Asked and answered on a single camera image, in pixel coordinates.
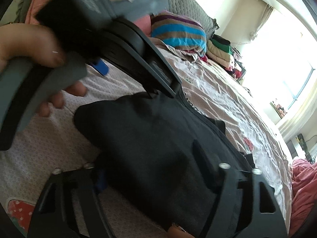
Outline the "left hand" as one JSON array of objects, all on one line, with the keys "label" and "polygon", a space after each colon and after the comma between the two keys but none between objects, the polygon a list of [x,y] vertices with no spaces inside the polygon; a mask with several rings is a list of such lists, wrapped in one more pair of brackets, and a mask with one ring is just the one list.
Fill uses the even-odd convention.
[{"label": "left hand", "polygon": [[[64,52],[54,33],[41,25],[8,24],[1,26],[1,72],[15,57],[29,57],[35,63],[51,68],[63,66],[66,62]],[[64,91],[74,96],[84,97],[87,88],[80,81],[76,81]],[[39,105],[37,114],[41,117],[49,117],[50,104],[54,108],[63,108],[64,103],[63,93],[59,91],[53,94],[48,101]]]}]

